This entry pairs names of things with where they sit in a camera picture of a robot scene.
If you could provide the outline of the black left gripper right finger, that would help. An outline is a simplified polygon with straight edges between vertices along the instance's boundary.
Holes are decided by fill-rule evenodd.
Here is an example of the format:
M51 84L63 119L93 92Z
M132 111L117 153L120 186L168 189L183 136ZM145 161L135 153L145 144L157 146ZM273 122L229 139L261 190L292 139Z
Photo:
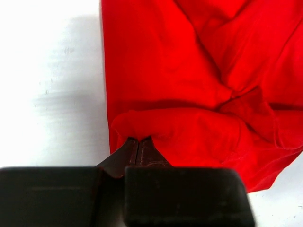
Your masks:
M142 140L125 169L128 227L253 227L246 188L228 168L173 167Z

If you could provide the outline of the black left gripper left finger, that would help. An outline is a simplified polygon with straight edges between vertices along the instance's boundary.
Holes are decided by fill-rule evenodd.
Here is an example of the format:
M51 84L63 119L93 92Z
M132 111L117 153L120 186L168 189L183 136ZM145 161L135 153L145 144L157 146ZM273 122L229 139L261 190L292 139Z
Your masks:
M114 226L122 220L124 169L138 145L127 139L97 166L2 168L1 226Z

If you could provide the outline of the red t-shirt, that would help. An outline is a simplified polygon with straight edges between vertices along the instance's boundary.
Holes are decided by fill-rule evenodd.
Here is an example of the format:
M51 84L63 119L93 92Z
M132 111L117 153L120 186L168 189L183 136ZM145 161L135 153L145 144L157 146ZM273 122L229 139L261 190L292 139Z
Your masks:
M303 150L300 0L103 0L109 147L269 189Z

